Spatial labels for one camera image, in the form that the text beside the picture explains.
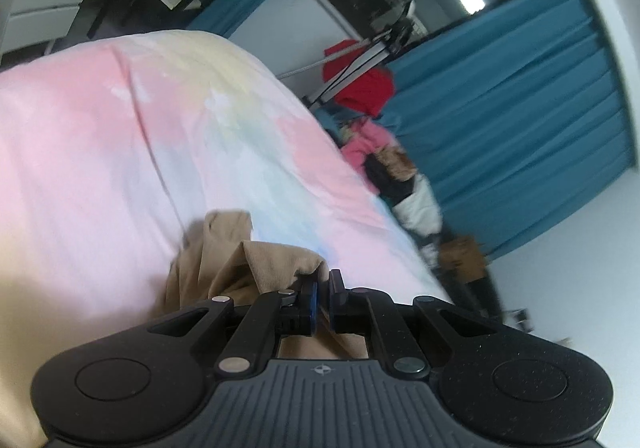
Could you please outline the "tan t-shirt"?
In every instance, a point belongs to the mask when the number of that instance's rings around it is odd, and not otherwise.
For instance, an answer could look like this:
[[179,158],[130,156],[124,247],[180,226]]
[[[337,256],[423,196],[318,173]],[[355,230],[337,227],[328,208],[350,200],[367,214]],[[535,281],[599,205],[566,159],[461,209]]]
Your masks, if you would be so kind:
[[192,227],[171,263],[158,312],[167,315],[214,296],[229,296],[245,306],[306,275],[329,279],[329,267],[317,253],[254,241],[252,229],[250,214],[243,211],[210,212]]

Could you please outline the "pink clothes pile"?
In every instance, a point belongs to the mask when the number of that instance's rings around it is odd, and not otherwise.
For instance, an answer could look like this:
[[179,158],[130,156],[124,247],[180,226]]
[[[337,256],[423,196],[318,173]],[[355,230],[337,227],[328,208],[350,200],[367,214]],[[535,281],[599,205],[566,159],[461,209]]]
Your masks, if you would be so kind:
[[396,138],[384,127],[367,117],[349,122],[345,127],[344,145],[341,153],[347,163],[364,177],[364,161],[386,145],[396,145]]

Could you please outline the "white garment on sofa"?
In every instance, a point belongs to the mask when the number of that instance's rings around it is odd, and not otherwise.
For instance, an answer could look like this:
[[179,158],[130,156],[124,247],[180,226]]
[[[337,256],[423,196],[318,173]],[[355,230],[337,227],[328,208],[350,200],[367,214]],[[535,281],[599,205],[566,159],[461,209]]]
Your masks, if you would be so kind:
[[422,174],[414,177],[412,193],[396,204],[392,212],[401,226],[420,237],[442,231],[442,212],[430,182]]

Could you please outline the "brown paper bag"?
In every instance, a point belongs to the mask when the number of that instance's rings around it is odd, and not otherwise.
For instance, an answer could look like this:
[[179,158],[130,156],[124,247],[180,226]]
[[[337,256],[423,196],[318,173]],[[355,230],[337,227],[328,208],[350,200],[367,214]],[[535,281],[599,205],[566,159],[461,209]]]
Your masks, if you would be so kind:
[[455,238],[439,246],[438,261],[440,267],[453,271],[462,283],[482,280],[487,275],[485,256],[474,238]]

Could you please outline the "black sofa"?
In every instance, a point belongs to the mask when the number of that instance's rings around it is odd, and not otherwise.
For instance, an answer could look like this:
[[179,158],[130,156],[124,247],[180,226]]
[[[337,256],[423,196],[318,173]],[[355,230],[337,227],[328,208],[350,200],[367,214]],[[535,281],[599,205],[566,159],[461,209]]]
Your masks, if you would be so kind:
[[465,237],[465,235],[454,234],[447,227],[442,228],[442,232],[436,235],[437,253],[437,278],[442,283],[451,301],[455,305],[465,310],[480,313],[482,316],[496,321],[502,321],[502,305],[494,281],[489,275],[482,280],[471,283],[460,282],[453,271],[442,269],[438,261],[439,246],[455,238]]

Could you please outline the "red garment on stand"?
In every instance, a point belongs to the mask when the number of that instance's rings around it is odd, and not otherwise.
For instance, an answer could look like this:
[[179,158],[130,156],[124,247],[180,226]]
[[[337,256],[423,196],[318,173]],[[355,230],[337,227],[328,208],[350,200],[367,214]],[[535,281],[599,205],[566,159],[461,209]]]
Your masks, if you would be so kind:
[[[358,49],[323,64],[323,82],[329,82],[340,74],[363,52],[363,49]],[[345,113],[349,119],[359,116],[378,117],[394,93],[392,72],[383,65],[377,65],[343,88],[323,108],[330,114]]]

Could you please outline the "blue curtain right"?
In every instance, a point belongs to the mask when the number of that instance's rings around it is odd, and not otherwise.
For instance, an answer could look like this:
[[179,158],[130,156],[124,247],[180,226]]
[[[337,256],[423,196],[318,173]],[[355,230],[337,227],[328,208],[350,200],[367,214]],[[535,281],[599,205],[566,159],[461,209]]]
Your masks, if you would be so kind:
[[490,258],[634,166],[626,96],[590,0],[508,0],[393,61],[385,112],[446,226]]

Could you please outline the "pastel tie-dye bed cover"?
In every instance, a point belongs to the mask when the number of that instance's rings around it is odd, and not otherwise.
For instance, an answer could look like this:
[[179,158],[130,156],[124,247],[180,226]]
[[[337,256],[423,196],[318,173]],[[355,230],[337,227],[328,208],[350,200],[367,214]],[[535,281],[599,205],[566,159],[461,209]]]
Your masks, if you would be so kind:
[[43,444],[41,364],[157,315],[171,263],[222,211],[349,286],[445,294],[317,119],[227,39],[102,39],[2,73],[3,446]]

